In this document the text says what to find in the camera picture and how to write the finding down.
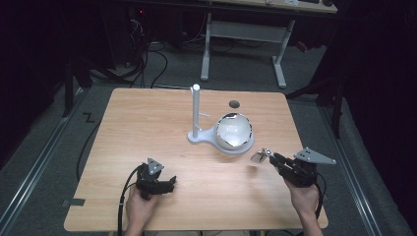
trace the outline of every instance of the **black cable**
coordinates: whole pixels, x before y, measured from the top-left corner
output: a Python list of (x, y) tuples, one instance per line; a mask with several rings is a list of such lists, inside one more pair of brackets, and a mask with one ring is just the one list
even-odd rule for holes
[(132, 186), (132, 185), (129, 185), (129, 182), (132, 179), (132, 176), (138, 171), (138, 169), (139, 169), (139, 166), (136, 167), (132, 171), (132, 173), (129, 175), (129, 178), (126, 180), (125, 187), (123, 187), (122, 195), (120, 196), (119, 211), (118, 211), (118, 216), (117, 216), (117, 234), (119, 236), (122, 236), (122, 232), (123, 232), (122, 220), (123, 220), (123, 206), (125, 204), (125, 194), (126, 194), (126, 191), (129, 189), (129, 187)]
[(78, 182), (80, 182), (81, 179), (81, 174), (80, 174), (80, 163), (81, 163), (81, 159), (83, 157), (84, 151), (86, 150), (87, 144), (89, 143), (89, 139), (91, 139), (92, 134), (94, 134), (94, 132), (97, 130), (98, 126), (101, 124), (101, 121), (99, 121), (94, 129), (92, 129), (92, 131), (89, 133), (89, 136), (87, 137), (86, 141), (84, 142), (83, 148), (81, 149), (78, 161), (77, 161), (77, 180)]
[(137, 75), (137, 76), (136, 76), (136, 77), (132, 80), (132, 82), (131, 82), (131, 84), (130, 84), (129, 88), (131, 88), (131, 87), (135, 84), (135, 82), (136, 82), (136, 80), (138, 79), (138, 77), (144, 73), (144, 70), (145, 70), (145, 66), (146, 66), (146, 64), (145, 64), (145, 62), (144, 62), (144, 59), (143, 59), (143, 58), (141, 58), (141, 65), (142, 65), (141, 70), (139, 71), (138, 75)]
[(155, 84), (156, 80), (159, 79), (159, 77), (165, 72), (166, 68), (168, 67), (168, 59), (166, 58), (166, 56), (164, 56), (162, 53), (157, 52), (157, 51), (154, 51), (153, 53), (159, 54), (159, 55), (161, 55), (165, 59), (165, 67), (159, 73), (159, 75), (157, 75), (157, 77), (155, 79), (153, 79), (152, 83), (150, 84), (150, 88), (151, 89), (153, 89), (153, 85)]

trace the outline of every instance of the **power cord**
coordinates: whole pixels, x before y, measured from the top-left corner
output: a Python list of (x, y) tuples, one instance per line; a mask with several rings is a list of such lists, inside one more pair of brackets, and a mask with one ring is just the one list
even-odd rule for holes
[(129, 189), (131, 185), (129, 185), (132, 176), (138, 171), (139, 166), (136, 167), (132, 173), (129, 175), (128, 179), (126, 180), (126, 184), (123, 187), (123, 191), (122, 191), (122, 195), (120, 196), (120, 202), (119, 202), (119, 210), (118, 210), (118, 215), (117, 215), (117, 235), (122, 236), (123, 234), (123, 228), (122, 228), (122, 222), (123, 222), (123, 206), (125, 204), (125, 194), (126, 191)]
[(77, 161), (77, 180), (78, 180), (78, 182), (80, 182), (80, 179), (81, 179), (80, 164), (81, 164), (81, 159), (83, 158), (84, 151), (86, 150), (87, 144), (89, 143), (89, 139), (91, 139), (92, 134), (95, 133), (98, 126), (100, 126), (100, 124), (101, 124), (101, 121), (99, 121), (95, 125), (94, 129), (92, 129), (92, 131), (89, 133), (89, 136), (87, 137), (86, 141), (84, 142), (83, 148), (81, 149), (81, 152), (80, 152), (80, 155), (79, 155), (79, 158), (78, 158), (78, 161)]

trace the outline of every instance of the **metal bracket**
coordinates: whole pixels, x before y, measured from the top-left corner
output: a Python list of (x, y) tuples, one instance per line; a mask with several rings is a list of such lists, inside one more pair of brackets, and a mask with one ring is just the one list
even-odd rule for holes
[(294, 157), (297, 159), (304, 160), (309, 163), (317, 163), (317, 164), (336, 164), (335, 159), (330, 159), (325, 155), (322, 155), (308, 147), (298, 151), (294, 154)]
[(157, 162), (156, 160), (148, 157), (148, 166), (149, 166), (149, 175), (156, 174), (157, 172), (161, 171), (165, 166), (161, 163)]

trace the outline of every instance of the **gray floor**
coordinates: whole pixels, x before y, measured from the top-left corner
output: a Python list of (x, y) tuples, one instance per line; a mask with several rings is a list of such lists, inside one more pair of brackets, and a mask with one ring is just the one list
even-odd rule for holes
[[(155, 44), (151, 48), (156, 50), (161, 47), (161, 44)], [(166, 56), (168, 66), (155, 87), (187, 88), (199, 83), (203, 89), (290, 93), (308, 84), (326, 51), (324, 47), (306, 53), (294, 47), (287, 48), (282, 61), (287, 89), (280, 89), (269, 58), (275, 48), (274, 44), (256, 48), (235, 46), (224, 53), (213, 52), (210, 78), (207, 82), (200, 82), (202, 48), (178, 50), (166, 45), (159, 52)], [(218, 45), (214, 49), (226, 50), (228, 45)], [(164, 59), (159, 54), (149, 54), (144, 75), (146, 88), (164, 65)], [(78, 183), (77, 162), (81, 158), (79, 170), (82, 172), (94, 136), (87, 142), (84, 152), (83, 146), (102, 118), (111, 92), (119, 87), (125, 86), (94, 79), (90, 90), (82, 90), (76, 96), (78, 106), (69, 119), (61, 118), (64, 92), (62, 89), (57, 92), (54, 104), (33, 123), (28, 136), (0, 172), (0, 210), (6, 212), (1, 219), (3, 228), (0, 230), (3, 231), (0, 232), (5, 235), (42, 236), (109, 234), (65, 231), (63, 223), (68, 208), (62, 205), (74, 196)], [(340, 140), (334, 138), (328, 127), (330, 107), (317, 107), (313, 95), (303, 95), (288, 103), (303, 146), (337, 160), (335, 166), (319, 166), (328, 186), (324, 207), (329, 226), (324, 229), (325, 235), (413, 235), (363, 147), (346, 102), (343, 103)], [(60, 131), (56, 130), (57, 127), (62, 128), (62, 135), (52, 144), (48, 141), (54, 131)], [(52, 149), (50, 152), (43, 151), (45, 147)], [(39, 159), (44, 161), (46, 167), (36, 172), (38, 179), (26, 180)], [(27, 182), (33, 183), (34, 188), (22, 194), (20, 188)], [(10, 203), (17, 194), (25, 197), (23, 204), (11, 210)], [(288, 234), (273, 230), (269, 235)]]

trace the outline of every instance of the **table leg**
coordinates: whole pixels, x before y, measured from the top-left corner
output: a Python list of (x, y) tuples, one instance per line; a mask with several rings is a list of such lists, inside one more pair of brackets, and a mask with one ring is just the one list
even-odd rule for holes
[(281, 42), (281, 48), (277, 56), (272, 56), (273, 68), (275, 69), (276, 79), (278, 80), (278, 86), (281, 89), (286, 88), (286, 82), (281, 68), (281, 60), (285, 52), (285, 48), (288, 44), (289, 37), (291, 36), (292, 29), (294, 28), (295, 21), (292, 20), (288, 24), (288, 28), (285, 31), (284, 39)]
[(206, 26), (206, 47), (205, 54), (203, 55), (203, 65), (202, 65), (202, 81), (207, 81), (209, 79), (209, 40), (211, 35), (211, 13), (208, 13), (208, 22)]

